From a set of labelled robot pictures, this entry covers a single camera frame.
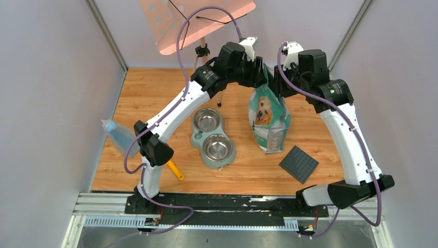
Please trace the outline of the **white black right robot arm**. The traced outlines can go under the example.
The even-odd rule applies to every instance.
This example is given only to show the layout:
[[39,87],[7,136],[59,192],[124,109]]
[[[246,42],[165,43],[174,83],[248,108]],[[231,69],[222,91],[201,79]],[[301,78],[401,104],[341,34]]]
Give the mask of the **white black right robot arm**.
[[382,192],[395,185],[394,179],[383,174],[372,158],[358,124],[352,93],[344,80],[330,78],[325,52],[281,45],[274,81],[282,97],[306,97],[328,128],[343,167],[343,180],[297,191],[297,213],[309,215],[319,205],[345,209],[373,197],[380,210]]

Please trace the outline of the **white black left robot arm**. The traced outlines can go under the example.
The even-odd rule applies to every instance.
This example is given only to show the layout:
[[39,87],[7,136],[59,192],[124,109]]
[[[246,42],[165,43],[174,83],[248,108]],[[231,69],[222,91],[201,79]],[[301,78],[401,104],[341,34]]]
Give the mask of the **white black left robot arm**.
[[158,208],[162,167],[174,155],[167,141],[174,131],[201,105],[226,89],[230,83],[256,87],[261,83],[262,58],[255,55],[255,37],[239,43],[228,42],[218,56],[198,67],[186,86],[156,116],[146,123],[134,125],[136,141],[142,155],[142,174],[137,191],[141,195],[138,206],[145,213]]

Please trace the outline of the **green dog food bag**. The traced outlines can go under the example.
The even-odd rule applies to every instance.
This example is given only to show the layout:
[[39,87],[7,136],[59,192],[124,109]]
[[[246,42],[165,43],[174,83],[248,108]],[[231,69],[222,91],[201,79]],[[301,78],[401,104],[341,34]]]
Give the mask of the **green dog food bag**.
[[290,112],[283,97],[270,88],[273,81],[271,68],[263,65],[262,85],[249,98],[248,118],[255,141],[265,154],[282,152],[290,124]]

